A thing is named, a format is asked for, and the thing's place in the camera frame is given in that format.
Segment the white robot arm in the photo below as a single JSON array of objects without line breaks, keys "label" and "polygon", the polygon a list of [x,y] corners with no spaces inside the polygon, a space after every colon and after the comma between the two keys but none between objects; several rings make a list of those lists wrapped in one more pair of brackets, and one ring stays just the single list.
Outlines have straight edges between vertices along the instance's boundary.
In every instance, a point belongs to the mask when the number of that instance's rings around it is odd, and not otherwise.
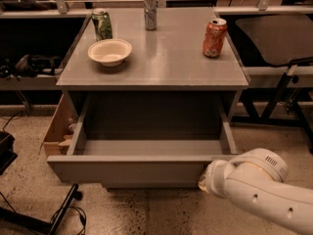
[{"label": "white robot arm", "polygon": [[280,156],[257,148],[210,163],[199,187],[299,235],[313,235],[313,190],[286,184],[288,172]]}]

